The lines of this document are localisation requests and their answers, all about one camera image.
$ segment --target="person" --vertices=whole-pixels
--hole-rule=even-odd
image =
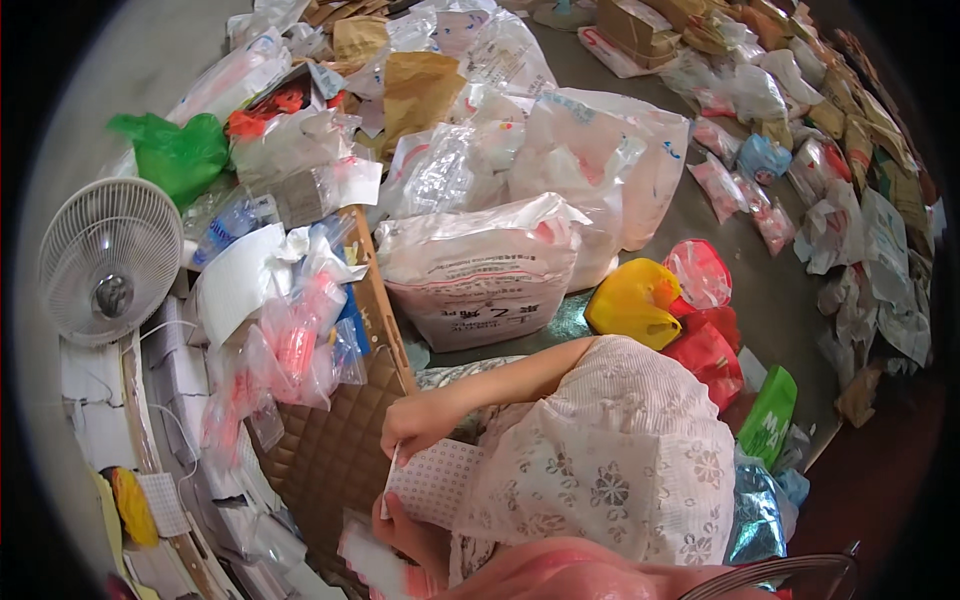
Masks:
[[[734,442],[680,363],[623,336],[574,340],[398,400],[381,448],[403,467],[474,411],[485,458],[451,532],[412,520],[392,493],[372,512],[376,536],[450,588],[444,597],[622,585],[672,598],[717,574]]]

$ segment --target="white electric fan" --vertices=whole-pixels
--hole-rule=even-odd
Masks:
[[[183,224],[139,178],[94,181],[64,204],[40,246],[40,294],[67,340],[109,344],[146,321],[173,285]]]

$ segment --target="box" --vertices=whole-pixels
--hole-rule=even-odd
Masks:
[[[666,28],[668,22],[661,20],[662,16],[650,12],[637,0],[597,2],[597,30],[644,69],[656,68],[677,56],[681,38]]]

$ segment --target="hand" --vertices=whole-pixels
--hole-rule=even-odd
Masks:
[[[380,506],[386,501],[389,519],[380,518]],[[450,535],[445,530],[419,523],[403,512],[400,498],[393,492],[380,494],[373,502],[373,534],[407,555],[446,588],[450,564]]]
[[[387,407],[380,447],[393,459],[394,448],[402,443],[396,464],[405,467],[415,453],[448,436],[467,412],[469,407],[446,388],[401,398]]]

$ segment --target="concrete floor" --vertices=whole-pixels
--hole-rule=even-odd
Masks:
[[[554,31],[532,19],[525,21],[540,42],[561,87],[615,92],[690,118],[695,116],[686,101],[663,85],[658,76],[617,79],[581,45],[575,34]],[[735,120],[722,120],[730,132],[746,138],[747,130]],[[703,152],[691,142],[686,162],[703,162]],[[771,200],[779,198],[794,224],[800,225],[805,207],[786,178],[776,181],[767,194]],[[731,306],[737,313],[742,344],[768,369],[781,365],[793,375],[798,388],[793,420],[805,431],[816,424],[812,442],[814,455],[819,453],[839,427],[833,410],[833,401],[839,394],[836,373],[816,345],[817,336],[830,327],[829,319],[816,307],[823,278],[805,273],[792,246],[771,258],[749,215],[737,213],[721,227],[700,186],[686,170],[654,238],[638,252],[622,252],[620,262],[640,256],[661,262],[674,245],[688,238],[708,240],[727,263],[733,280]],[[432,354],[429,366],[531,354],[591,335],[583,312],[592,293],[588,290],[568,296],[553,321],[536,333],[481,348]]]

